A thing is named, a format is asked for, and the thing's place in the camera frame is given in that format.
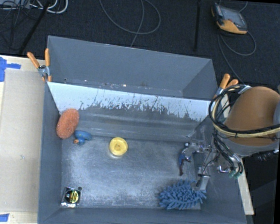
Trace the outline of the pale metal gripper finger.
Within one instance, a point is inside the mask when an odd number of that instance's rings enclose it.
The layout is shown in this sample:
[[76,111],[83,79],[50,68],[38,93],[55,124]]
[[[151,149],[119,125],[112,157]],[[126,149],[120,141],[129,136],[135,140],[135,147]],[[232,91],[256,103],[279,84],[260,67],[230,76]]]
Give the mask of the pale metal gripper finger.
[[205,191],[209,182],[210,176],[206,174],[198,174],[198,181],[196,183],[196,190]]
[[184,153],[195,153],[197,151],[198,145],[194,142],[186,142],[184,144]]

